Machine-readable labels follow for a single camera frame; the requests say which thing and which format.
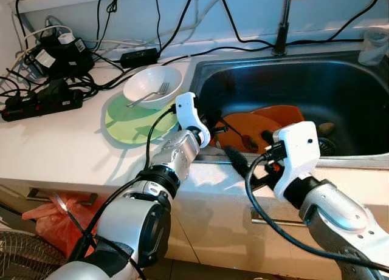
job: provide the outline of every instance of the white countertop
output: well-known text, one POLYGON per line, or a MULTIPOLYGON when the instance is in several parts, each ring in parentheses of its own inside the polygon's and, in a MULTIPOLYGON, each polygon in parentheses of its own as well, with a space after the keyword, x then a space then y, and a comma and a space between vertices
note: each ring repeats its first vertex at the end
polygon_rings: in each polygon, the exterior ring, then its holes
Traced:
MULTIPOLYGON (((355 44, 308 46, 289 49, 289 54, 355 49, 355 44)), ((200 60, 269 56, 257 53, 219 53, 171 64, 183 76, 188 90, 200 60)), ((91 71, 103 83, 118 71, 100 64, 91 71)), ((76 109, 14 122, 0 122, 0 183, 73 191, 111 192, 132 179, 145 163, 145 145, 125 145, 111 138, 104 125, 105 109, 123 85, 86 101, 76 109)), ((152 144, 152 152, 157 149, 152 144)), ((314 175, 327 178, 340 189, 368 205, 388 206, 389 171, 317 168, 314 175)), ((180 189, 188 193, 244 194, 243 180, 230 165, 192 164, 180 189)), ((262 189, 257 196, 274 198, 262 189)))

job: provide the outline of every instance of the stainless steel sink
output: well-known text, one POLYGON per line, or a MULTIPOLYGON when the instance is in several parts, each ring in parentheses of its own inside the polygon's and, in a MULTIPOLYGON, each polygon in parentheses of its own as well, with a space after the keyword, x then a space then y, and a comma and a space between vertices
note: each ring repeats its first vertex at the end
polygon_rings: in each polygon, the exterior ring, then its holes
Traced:
MULTIPOLYGON (((389 169, 389 66, 361 66, 358 52, 198 63, 190 90, 206 112, 222 116, 278 104, 296 105, 306 120, 333 122, 336 147, 319 166, 389 169)), ((255 155, 246 154, 253 160, 255 155)), ((196 159, 228 163, 208 146, 196 159)))

